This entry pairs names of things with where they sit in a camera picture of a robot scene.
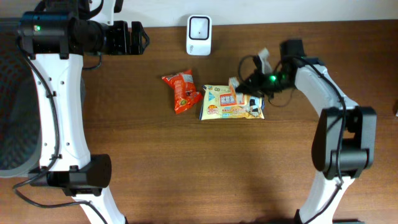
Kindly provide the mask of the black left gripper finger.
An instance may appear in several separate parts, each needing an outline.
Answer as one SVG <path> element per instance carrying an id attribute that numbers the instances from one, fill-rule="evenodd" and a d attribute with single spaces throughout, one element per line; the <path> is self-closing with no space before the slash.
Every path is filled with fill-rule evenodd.
<path id="1" fill-rule="evenodd" d="M 139 21 L 131 22 L 131 38 L 132 40 L 150 40 L 149 36 L 145 32 L 142 23 Z"/>
<path id="2" fill-rule="evenodd" d="M 145 52 L 145 49 L 149 46 L 149 44 L 149 39 L 138 40 L 135 44 L 135 54 L 142 55 Z"/>

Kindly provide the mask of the small orange snack packet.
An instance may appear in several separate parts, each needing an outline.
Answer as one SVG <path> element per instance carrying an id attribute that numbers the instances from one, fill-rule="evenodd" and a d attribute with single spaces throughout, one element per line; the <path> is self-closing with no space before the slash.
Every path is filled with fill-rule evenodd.
<path id="1" fill-rule="evenodd" d="M 236 91 L 239 86 L 239 81 L 236 77 L 231 77 L 228 80 L 229 89 L 237 105 L 244 105 L 244 95 Z"/>

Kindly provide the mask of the yellow wet wipes pack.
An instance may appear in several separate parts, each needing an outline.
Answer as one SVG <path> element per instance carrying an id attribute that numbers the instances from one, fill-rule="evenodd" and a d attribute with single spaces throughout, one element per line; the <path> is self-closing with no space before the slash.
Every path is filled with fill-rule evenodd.
<path id="1" fill-rule="evenodd" d="M 264 99 L 243 95 L 243 103 L 237 103 L 229 86 L 203 85 L 205 91 L 199 115 L 200 120 L 207 119 L 264 119 Z"/>

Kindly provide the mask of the red snack bag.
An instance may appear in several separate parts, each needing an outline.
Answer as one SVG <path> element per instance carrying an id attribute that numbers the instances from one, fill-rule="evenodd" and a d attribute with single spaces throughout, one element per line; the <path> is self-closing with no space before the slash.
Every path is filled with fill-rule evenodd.
<path id="1" fill-rule="evenodd" d="M 163 76 L 162 80 L 174 90 L 174 110 L 176 114 L 183 113 L 203 99 L 202 94 L 195 87 L 192 70 Z"/>

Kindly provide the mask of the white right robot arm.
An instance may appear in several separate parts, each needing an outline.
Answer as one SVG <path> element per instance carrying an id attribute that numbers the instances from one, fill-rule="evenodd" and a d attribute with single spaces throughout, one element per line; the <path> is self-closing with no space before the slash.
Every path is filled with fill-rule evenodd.
<path id="1" fill-rule="evenodd" d="M 289 88 L 301 91 L 319 116 L 312 143 L 315 178 L 294 223 L 332 223 L 349 186 L 374 162 L 377 114 L 359 106 L 332 80 L 318 57 L 305 54 L 300 39 L 280 44 L 280 60 L 269 65 L 269 51 L 250 55 L 255 64 L 247 78 L 238 75 L 238 93 L 268 96 Z"/>

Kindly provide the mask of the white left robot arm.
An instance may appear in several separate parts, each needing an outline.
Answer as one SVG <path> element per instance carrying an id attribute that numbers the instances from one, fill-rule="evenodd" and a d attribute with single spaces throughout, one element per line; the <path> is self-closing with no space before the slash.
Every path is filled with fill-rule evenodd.
<path id="1" fill-rule="evenodd" d="M 150 39 L 140 22 L 117 21 L 123 0 L 41 1 L 19 22 L 17 46 L 35 78 L 41 153 L 33 187 L 60 189 L 92 223 L 126 223 L 111 194 L 111 159 L 92 154 L 83 129 L 83 57 L 141 55 Z"/>

